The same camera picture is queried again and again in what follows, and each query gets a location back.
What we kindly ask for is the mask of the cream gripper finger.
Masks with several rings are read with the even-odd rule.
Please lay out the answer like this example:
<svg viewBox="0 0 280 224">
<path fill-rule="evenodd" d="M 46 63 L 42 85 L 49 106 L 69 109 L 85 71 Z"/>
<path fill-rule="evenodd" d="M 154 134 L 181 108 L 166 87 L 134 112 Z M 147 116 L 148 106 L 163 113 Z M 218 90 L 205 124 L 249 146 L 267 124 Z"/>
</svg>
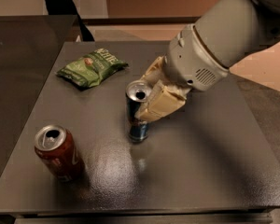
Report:
<svg viewBox="0 0 280 224">
<path fill-rule="evenodd" d="M 153 86 L 147 101 L 140 105 L 135 117 L 147 122 L 164 118 L 186 103 L 189 92 L 190 88 L 183 88 L 176 84 L 157 83 Z"/>
<path fill-rule="evenodd" d="M 150 86 L 154 86 L 157 83 L 165 84 L 165 76 L 162 71 L 164 64 L 164 57 L 158 57 L 141 76 L 141 80 L 147 82 Z"/>
</svg>

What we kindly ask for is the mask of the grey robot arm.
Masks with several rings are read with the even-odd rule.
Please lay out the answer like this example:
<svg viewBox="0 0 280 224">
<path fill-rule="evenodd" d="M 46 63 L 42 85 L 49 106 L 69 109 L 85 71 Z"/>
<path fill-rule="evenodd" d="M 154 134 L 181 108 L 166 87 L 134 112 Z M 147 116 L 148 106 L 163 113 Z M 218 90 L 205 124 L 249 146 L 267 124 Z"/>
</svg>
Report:
<svg viewBox="0 0 280 224">
<path fill-rule="evenodd" d="M 155 121 L 175 112 L 192 91 L 206 91 L 246 56 L 280 41 L 280 0 L 219 0 L 170 42 L 142 79 L 152 92 L 136 112 Z"/>
</svg>

